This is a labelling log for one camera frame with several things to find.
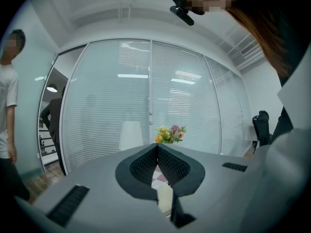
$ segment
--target round ceiling lamp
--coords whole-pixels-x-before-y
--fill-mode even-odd
[[[48,89],[49,91],[51,91],[51,92],[57,92],[57,87],[56,87],[56,85],[54,85],[53,83],[50,84],[50,85],[47,87],[47,89]]]

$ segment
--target vr headset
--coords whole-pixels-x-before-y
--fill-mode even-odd
[[[173,0],[173,1],[175,2],[176,6],[172,6],[170,8],[170,11],[173,14],[177,15],[180,19],[182,19],[189,26],[192,26],[194,24],[194,21],[188,15],[189,10],[192,11],[193,13],[196,13],[197,15],[204,15],[205,14],[205,12],[193,11],[191,7],[182,6],[181,0]]]

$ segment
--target white t-shirt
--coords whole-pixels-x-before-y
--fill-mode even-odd
[[[6,129],[6,107],[17,105],[18,75],[12,65],[0,64],[0,158],[10,158]]]

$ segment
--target white lampshade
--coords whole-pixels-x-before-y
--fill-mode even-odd
[[[142,145],[140,122],[125,121],[122,125],[119,149],[128,150]]]

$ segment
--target pink flower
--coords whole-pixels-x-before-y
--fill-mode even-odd
[[[180,132],[180,133],[178,133],[177,137],[178,137],[179,139],[181,139],[181,138],[183,138],[183,137],[184,137],[184,135],[185,135],[185,133]]]
[[[173,134],[177,133],[179,130],[180,130],[180,128],[179,128],[178,125],[173,125],[171,127],[171,131],[172,131]]]

